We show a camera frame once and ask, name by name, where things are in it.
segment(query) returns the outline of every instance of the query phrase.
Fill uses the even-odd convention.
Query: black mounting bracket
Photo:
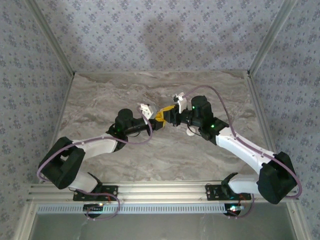
[[[219,185],[211,185],[207,184],[205,185],[205,193],[206,193],[206,199],[208,201],[226,201],[226,200],[233,200],[233,201],[240,201],[240,200],[251,200],[251,194],[249,193],[241,193],[236,194],[234,193],[231,196],[227,196],[224,194],[222,190],[222,186]]]
[[[99,192],[95,193],[107,193],[107,194],[113,194],[116,197],[118,196],[118,191],[119,188],[117,185],[102,185],[99,188]],[[108,197],[105,195],[97,196],[97,195],[87,195],[79,191],[74,191],[73,193],[73,201],[75,202],[92,202],[92,201],[97,201],[97,202],[106,202],[106,201],[111,201],[115,202],[116,200],[113,197]]]

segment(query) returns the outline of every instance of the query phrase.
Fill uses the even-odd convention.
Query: marble surface
[[[120,109],[129,108],[138,118],[136,107],[139,103],[152,104],[160,109],[174,103],[174,94],[186,93],[206,84],[220,92],[236,131],[264,147],[243,76],[240,71],[76,74],[58,137],[79,140],[101,135],[114,123]],[[196,95],[205,95],[212,103],[213,114],[228,122],[212,90],[202,88],[192,97]],[[232,153],[199,136],[188,136],[186,128],[185,125],[173,127],[166,124],[154,133],[148,144],[127,144],[118,152],[87,159],[81,167],[103,182],[222,180],[232,172],[253,173]],[[142,132],[138,137],[130,137],[129,141],[142,142],[147,138],[147,133]]]

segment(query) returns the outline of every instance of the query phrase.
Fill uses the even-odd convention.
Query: blue floral wallpaper
[[[301,0],[254,76],[272,135],[302,180],[301,203],[320,240],[320,2]]]
[[[71,78],[22,0],[1,0],[0,9],[0,239],[7,240]]]
[[[282,0],[37,0],[74,71],[248,69]]]

